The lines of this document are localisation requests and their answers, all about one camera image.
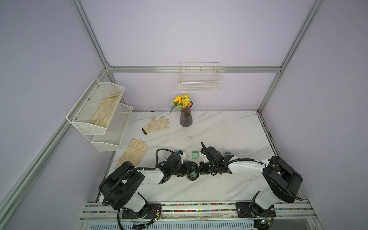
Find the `clear pouch with black zipper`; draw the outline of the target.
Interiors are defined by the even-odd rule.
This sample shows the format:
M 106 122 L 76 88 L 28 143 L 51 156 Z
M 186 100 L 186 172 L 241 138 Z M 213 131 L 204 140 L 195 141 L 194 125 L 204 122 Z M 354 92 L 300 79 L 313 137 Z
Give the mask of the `clear pouch with black zipper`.
M 187 179 L 190 181 L 195 181 L 199 178 L 198 167 L 192 166 L 191 168 L 192 168 L 192 171 L 189 174 L 187 174 Z

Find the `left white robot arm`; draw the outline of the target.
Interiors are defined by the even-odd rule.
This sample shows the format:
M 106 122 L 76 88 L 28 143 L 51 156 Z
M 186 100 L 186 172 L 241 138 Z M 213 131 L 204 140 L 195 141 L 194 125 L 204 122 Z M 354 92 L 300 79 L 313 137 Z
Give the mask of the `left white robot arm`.
M 155 152 L 155 167 L 136 167 L 125 162 L 105 178 L 99 185 L 103 195 L 103 206 L 111 206 L 114 210 L 127 208 L 140 212 L 148 202 L 137 193 L 141 185 L 161 185 L 171 177 L 184 177 L 195 181 L 199 177 L 198 165 L 185 161 L 185 153 L 160 148 Z

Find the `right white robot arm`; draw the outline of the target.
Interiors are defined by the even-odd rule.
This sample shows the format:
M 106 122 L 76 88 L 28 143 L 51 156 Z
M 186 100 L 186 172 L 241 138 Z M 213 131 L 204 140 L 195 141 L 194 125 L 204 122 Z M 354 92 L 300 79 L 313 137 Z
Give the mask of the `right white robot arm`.
M 206 147 L 204 144 L 200 152 L 206 161 L 200 162 L 199 174 L 246 174 L 265 179 L 267 187 L 255 194 L 250 203 L 252 209 L 266 210 L 280 201 L 303 201 L 298 197 L 302 176 L 279 156 L 264 161 L 236 159 L 232 154 L 223 156 L 214 147 Z

